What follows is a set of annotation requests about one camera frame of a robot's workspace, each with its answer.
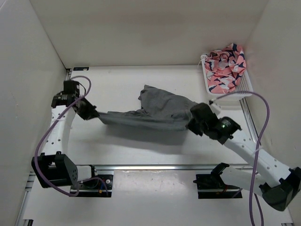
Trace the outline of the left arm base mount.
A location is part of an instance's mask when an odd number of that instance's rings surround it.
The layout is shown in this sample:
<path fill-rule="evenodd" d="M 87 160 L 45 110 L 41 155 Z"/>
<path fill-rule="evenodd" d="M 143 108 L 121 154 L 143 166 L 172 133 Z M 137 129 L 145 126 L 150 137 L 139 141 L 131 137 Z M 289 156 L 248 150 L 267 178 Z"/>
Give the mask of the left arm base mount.
<path fill-rule="evenodd" d="M 79 188 L 70 187 L 70 193 L 76 197 L 111 198 L 114 172 L 112 170 L 98 169 L 94 165 L 78 166 Z"/>

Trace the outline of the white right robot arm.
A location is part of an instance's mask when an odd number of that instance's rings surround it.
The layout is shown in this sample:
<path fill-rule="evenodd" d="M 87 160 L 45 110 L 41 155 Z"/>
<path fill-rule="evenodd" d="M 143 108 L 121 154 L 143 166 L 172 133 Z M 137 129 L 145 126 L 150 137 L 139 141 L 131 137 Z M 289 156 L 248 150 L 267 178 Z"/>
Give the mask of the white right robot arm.
<path fill-rule="evenodd" d="M 278 211 L 284 211 L 301 190 L 301 169 L 290 168 L 275 159 L 247 136 L 230 117 L 218 118 L 210 105 L 197 104 L 190 109 L 187 128 L 196 135 L 206 135 L 232 150 L 255 169 L 255 176 L 234 169 L 226 163 L 218 164 L 211 172 L 216 188 L 237 186 L 255 193 Z"/>

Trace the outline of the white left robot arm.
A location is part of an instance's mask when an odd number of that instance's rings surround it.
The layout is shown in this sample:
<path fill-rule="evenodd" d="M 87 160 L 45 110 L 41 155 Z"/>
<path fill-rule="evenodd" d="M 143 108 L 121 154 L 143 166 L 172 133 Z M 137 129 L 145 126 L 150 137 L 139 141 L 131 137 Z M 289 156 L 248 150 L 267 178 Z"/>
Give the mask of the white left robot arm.
<path fill-rule="evenodd" d="M 82 182 L 87 188 L 98 185 L 99 177 L 92 165 L 76 166 L 67 156 L 72 122 L 76 115 L 83 120 L 98 118 L 96 106 L 80 94 L 80 82 L 67 80 L 63 90 L 51 103 L 51 126 L 43 136 L 32 158 L 32 168 L 43 188 L 76 186 Z"/>

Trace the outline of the white plastic basket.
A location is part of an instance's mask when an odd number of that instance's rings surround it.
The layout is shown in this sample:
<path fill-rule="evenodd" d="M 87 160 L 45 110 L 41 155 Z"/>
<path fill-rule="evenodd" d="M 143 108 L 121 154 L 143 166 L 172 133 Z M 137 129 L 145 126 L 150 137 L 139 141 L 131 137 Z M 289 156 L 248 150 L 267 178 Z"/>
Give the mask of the white plastic basket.
<path fill-rule="evenodd" d="M 205 60 L 207 58 L 206 54 L 203 54 L 200 56 L 200 62 L 198 64 L 198 68 L 200 68 L 200 65 L 202 65 L 202 73 L 203 73 L 203 77 L 204 77 L 204 81 L 205 81 L 205 88 L 206 88 L 206 92 L 207 92 L 207 98 L 208 100 L 217 98 L 219 96 L 221 96 L 221 94 L 214 94 L 212 92 L 209 91 L 209 86 L 208 86 L 208 78 L 207 78 L 207 72 L 205 70 Z M 251 91 L 253 92 L 253 87 L 249 78 L 249 74 L 248 71 L 245 70 L 240 83 L 238 86 L 236 86 L 235 92 L 238 92 L 236 94 L 234 94 L 232 92 L 231 95 L 227 96 L 227 97 L 223 97 L 221 99 L 218 99 L 216 102 L 218 105 L 224 106 L 224 107 L 229 107 L 232 108 L 234 106 L 238 106 L 239 105 L 239 101 L 242 100 L 245 97 L 250 97 L 252 94 L 247 93 L 247 91 Z"/>

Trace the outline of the aluminium front rail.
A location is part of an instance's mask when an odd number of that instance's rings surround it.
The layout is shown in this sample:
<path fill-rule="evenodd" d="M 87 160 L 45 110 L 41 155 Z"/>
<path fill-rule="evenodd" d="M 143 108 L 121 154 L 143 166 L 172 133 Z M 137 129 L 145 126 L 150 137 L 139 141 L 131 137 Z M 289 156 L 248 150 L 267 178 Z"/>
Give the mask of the aluminium front rail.
<path fill-rule="evenodd" d="M 212 170 L 217 164 L 95 165 L 97 170 Z"/>

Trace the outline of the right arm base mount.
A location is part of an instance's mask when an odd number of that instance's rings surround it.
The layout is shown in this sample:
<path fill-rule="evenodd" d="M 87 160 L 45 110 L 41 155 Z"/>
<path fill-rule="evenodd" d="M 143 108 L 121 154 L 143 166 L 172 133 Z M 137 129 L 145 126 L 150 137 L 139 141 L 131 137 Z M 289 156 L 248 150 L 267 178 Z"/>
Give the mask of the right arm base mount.
<path fill-rule="evenodd" d="M 221 174 L 230 166 L 226 163 L 218 164 L 209 174 L 196 174 L 193 181 L 197 185 L 198 199 L 240 199 L 241 189 L 224 183 Z"/>

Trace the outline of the black label sticker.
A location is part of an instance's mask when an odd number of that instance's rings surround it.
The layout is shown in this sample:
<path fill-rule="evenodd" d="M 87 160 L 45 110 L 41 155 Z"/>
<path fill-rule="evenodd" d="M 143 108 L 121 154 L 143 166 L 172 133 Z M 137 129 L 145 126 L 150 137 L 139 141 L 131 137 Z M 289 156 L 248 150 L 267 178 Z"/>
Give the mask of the black label sticker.
<path fill-rule="evenodd" d="M 88 71 L 89 67 L 74 67 L 73 71 Z"/>

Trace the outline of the grey shorts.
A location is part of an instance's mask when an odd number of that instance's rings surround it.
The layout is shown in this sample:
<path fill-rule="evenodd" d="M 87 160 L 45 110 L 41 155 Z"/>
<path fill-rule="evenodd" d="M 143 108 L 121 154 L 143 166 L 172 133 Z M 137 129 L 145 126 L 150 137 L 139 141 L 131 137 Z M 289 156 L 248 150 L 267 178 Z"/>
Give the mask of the grey shorts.
<path fill-rule="evenodd" d="M 149 85 L 144 85 L 138 99 L 141 102 L 140 109 L 128 112 L 100 112 L 99 119 L 106 125 L 184 131 L 192 119 L 190 109 L 197 105 L 184 96 Z"/>

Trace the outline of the pink patterned shorts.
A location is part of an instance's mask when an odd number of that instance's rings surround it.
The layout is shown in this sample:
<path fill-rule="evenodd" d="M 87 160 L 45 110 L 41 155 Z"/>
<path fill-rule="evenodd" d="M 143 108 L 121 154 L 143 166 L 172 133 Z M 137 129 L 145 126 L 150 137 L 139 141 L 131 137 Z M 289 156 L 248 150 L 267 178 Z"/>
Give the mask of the pink patterned shorts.
<path fill-rule="evenodd" d="M 210 93 L 233 92 L 246 71 L 243 48 L 232 43 L 222 50 L 213 50 L 205 57 L 204 66 Z"/>

